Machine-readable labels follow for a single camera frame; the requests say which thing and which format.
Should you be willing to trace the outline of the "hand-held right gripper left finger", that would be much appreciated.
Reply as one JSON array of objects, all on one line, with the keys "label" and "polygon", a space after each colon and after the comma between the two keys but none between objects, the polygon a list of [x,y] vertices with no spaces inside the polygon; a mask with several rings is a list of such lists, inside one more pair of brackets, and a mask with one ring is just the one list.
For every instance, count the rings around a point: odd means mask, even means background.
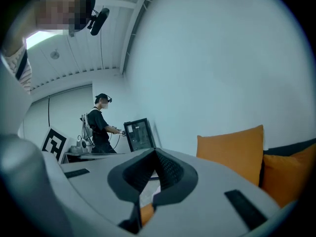
[{"label": "hand-held right gripper left finger", "polygon": [[155,149],[61,166],[81,198],[114,225],[133,234],[142,229],[140,195],[154,171]]}]

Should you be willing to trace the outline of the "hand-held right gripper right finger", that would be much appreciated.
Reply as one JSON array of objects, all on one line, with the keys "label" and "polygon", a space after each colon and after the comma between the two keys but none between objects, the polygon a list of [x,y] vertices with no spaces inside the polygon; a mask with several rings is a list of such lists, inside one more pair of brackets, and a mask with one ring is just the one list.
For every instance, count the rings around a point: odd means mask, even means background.
[{"label": "hand-held right gripper right finger", "polygon": [[161,149],[150,157],[161,191],[144,237],[240,237],[279,211],[268,194],[219,163]]}]

